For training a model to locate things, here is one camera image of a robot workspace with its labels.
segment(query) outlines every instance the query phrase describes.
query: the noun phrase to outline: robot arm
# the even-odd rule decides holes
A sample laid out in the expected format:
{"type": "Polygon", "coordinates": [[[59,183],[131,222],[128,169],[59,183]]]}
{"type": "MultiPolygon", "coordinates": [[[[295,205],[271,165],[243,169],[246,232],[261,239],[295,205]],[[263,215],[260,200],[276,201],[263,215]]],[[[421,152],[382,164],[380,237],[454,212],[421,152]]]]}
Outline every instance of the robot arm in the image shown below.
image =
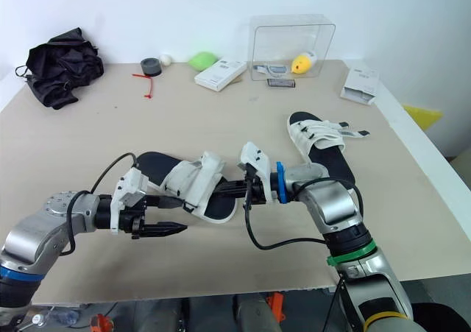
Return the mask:
{"type": "MultiPolygon", "coordinates": [[[[328,177],[327,169],[319,164],[284,169],[279,163],[276,172],[270,172],[269,164],[261,150],[247,144],[239,164],[246,171],[245,179],[222,183],[214,194],[245,197],[250,193],[253,204],[276,198],[281,203],[305,203],[330,251],[327,263],[341,279],[341,304],[352,331],[423,331],[412,321],[408,297],[347,189],[330,180],[308,185],[328,177]]],[[[171,197],[146,195],[146,178],[136,171],[131,169],[120,179],[113,197],[83,194],[77,198],[70,218],[73,235],[119,229],[138,239],[186,229],[173,222],[145,224],[147,206],[175,208],[182,203],[171,197]]],[[[71,191],[55,194],[8,235],[0,252],[0,331],[14,331],[21,323],[41,280],[69,243],[66,212],[73,196],[71,191]]]]}
{"type": "MultiPolygon", "coordinates": [[[[144,176],[131,168],[118,182],[113,198],[90,193],[77,197],[71,211],[73,236],[110,229],[113,213],[116,227],[131,233],[133,239],[168,236],[187,228],[173,222],[145,224],[147,207],[175,208],[182,201],[146,195],[146,186],[137,189],[135,182],[126,182],[131,175],[137,183],[144,181],[144,176]]],[[[0,252],[0,331],[14,331],[21,323],[40,282],[69,244],[67,208],[75,194],[64,191],[50,196],[37,213],[21,220],[8,234],[0,252]]]]}
{"type": "Polygon", "coordinates": [[[281,203],[300,201],[306,205],[330,251],[327,264],[339,274],[342,309],[351,331],[424,331],[413,321],[406,292],[365,227],[362,208],[357,208],[341,182],[327,180],[324,166],[307,163],[284,169],[279,163],[277,172],[268,175],[268,158],[253,144],[244,147],[241,160],[246,162],[241,166],[246,170],[245,180],[223,184],[216,193],[242,197],[242,189],[249,183],[251,191],[247,192],[252,196],[246,199],[248,206],[272,202],[276,197],[281,203]]]}

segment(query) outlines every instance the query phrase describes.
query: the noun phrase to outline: green band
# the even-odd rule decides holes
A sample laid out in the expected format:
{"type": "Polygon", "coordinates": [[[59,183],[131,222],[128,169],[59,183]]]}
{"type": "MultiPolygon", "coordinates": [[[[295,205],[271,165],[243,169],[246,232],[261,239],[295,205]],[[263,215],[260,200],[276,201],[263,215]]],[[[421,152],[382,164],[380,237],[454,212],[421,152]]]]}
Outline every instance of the green band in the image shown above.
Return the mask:
{"type": "Polygon", "coordinates": [[[341,264],[342,262],[354,261],[357,258],[363,257],[368,253],[372,252],[375,248],[376,243],[374,240],[371,240],[367,246],[364,246],[359,250],[346,253],[345,255],[327,257],[327,264],[329,266],[336,266],[337,264],[341,264]]]}

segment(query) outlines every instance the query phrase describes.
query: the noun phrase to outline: table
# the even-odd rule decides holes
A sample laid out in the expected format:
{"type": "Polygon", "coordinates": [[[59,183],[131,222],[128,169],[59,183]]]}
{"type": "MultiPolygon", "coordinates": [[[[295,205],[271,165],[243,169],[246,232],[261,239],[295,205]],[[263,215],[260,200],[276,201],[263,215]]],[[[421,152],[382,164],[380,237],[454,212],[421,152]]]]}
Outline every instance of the table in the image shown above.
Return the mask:
{"type": "MultiPolygon", "coordinates": [[[[90,188],[121,153],[149,150],[193,160],[205,150],[223,157],[224,175],[236,167],[247,141],[286,166],[302,162],[286,131],[298,110],[348,121],[371,136],[347,139],[344,156],[365,201],[365,224],[400,280],[471,272],[471,245],[427,176],[376,106],[338,98],[347,75],[342,61],[327,61],[320,77],[297,80],[295,89],[269,88],[244,75],[221,93],[195,85],[185,64],[155,78],[131,77],[138,64],[106,66],[103,77],[74,93],[62,110],[43,107],[23,88],[0,113],[0,240],[20,219],[57,191],[90,188]]],[[[111,193],[129,164],[112,170],[99,193],[111,193]]],[[[249,241],[241,203],[234,218],[212,225],[181,209],[147,212],[149,222],[172,220],[189,228],[167,238],[132,241],[107,230],[76,237],[73,255],[59,258],[34,303],[94,303],[332,286],[328,251],[293,244],[263,252],[249,241]]],[[[252,226],[269,244],[298,236],[320,237],[300,203],[255,206],[252,226]]]]}

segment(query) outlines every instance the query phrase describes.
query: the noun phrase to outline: small white box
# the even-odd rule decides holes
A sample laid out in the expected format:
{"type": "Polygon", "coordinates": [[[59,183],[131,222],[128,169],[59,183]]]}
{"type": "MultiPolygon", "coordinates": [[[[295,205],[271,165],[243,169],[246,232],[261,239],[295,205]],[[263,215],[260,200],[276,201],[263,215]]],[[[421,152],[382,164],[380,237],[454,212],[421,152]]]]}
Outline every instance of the small white box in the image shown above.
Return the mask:
{"type": "Polygon", "coordinates": [[[196,75],[194,82],[213,91],[220,91],[246,69],[247,62],[222,58],[196,75]]]}
{"type": "Polygon", "coordinates": [[[379,73],[369,68],[351,68],[340,97],[371,105],[378,91],[379,73]]]}

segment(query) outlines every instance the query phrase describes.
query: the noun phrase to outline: black cloth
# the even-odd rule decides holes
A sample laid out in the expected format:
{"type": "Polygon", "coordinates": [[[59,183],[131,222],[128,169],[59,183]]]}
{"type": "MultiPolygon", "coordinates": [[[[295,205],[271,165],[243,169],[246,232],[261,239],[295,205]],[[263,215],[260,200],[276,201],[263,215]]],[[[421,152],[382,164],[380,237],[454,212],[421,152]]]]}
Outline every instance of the black cloth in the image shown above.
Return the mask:
{"type": "Polygon", "coordinates": [[[29,50],[22,74],[38,100],[55,110],[78,101],[71,90],[103,75],[103,62],[90,41],[76,28],[29,50]]]}

